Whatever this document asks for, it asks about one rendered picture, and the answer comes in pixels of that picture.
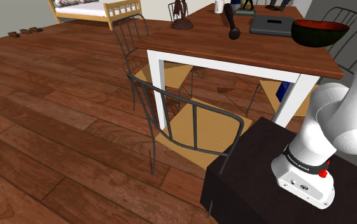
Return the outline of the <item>wooden table with white legs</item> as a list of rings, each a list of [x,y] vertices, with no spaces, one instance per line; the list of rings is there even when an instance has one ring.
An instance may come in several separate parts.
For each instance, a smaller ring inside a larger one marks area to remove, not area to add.
[[[164,61],[246,74],[292,85],[273,117],[285,127],[321,77],[341,79],[344,75],[326,48],[301,46],[291,38],[249,33],[250,17],[234,17],[241,32],[238,39],[229,38],[224,14],[215,14],[210,4],[191,14],[194,27],[175,30],[169,26],[135,42],[145,49],[151,80],[165,88]]]

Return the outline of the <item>brown figurine on round base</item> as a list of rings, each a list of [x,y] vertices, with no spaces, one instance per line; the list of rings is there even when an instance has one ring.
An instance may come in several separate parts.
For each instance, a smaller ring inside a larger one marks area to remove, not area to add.
[[[171,28],[176,30],[188,30],[193,28],[193,24],[186,18],[188,15],[188,7],[186,0],[175,0],[172,6],[172,24]]]

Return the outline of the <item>dark robot stand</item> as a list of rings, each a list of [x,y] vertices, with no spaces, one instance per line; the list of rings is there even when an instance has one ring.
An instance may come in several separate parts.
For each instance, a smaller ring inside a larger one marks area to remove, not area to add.
[[[261,117],[230,158],[207,167],[200,203],[219,224],[357,224],[357,166],[333,155],[335,198],[318,209],[282,189],[270,164],[295,134]]]

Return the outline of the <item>black pepper mill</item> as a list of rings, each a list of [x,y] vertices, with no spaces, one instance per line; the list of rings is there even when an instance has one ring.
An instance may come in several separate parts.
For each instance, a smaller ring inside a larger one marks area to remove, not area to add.
[[[228,34],[229,38],[232,40],[238,39],[239,36],[241,35],[241,31],[235,26],[234,19],[233,19],[234,13],[231,4],[230,3],[225,4],[223,7],[223,11],[228,19],[228,23],[230,26],[230,32]]]

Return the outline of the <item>blue box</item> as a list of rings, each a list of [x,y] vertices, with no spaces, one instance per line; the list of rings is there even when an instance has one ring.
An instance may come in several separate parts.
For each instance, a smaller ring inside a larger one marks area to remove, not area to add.
[[[282,81],[277,92],[276,92],[276,97],[278,99],[279,102],[282,101],[286,91],[288,90],[289,86],[290,86],[290,82],[288,81]]]

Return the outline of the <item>dark statue on green base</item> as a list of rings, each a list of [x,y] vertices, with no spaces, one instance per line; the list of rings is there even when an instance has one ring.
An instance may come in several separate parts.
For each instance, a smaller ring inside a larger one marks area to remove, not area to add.
[[[234,10],[234,15],[253,16],[256,14],[253,0],[241,0],[241,5]]]

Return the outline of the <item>grey flat box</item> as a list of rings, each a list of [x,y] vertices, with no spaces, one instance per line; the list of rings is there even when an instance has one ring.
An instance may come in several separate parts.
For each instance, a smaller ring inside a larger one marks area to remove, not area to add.
[[[295,19],[292,17],[255,15],[249,28],[249,33],[291,37],[291,26],[294,21]]]

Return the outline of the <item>wooden bed with white mattress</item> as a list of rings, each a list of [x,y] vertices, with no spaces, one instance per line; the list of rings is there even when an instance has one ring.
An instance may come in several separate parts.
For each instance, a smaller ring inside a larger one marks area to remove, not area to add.
[[[101,3],[100,0],[47,0],[58,24],[60,18],[73,18],[112,23],[131,15],[142,14],[140,0],[114,1]]]

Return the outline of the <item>dark grey slanted object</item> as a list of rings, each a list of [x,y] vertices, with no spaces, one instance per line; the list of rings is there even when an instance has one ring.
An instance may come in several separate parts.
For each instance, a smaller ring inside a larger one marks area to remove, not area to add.
[[[285,7],[291,2],[291,0],[282,0],[282,3],[279,6],[276,6],[277,0],[270,0],[270,3],[265,7],[274,11],[283,11]]]

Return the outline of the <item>dark bowl with red inside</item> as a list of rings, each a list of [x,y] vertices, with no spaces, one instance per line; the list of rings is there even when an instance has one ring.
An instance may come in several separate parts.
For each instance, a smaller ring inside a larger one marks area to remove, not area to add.
[[[291,26],[291,37],[302,46],[326,47],[338,42],[349,29],[348,25],[337,22],[295,20]]]

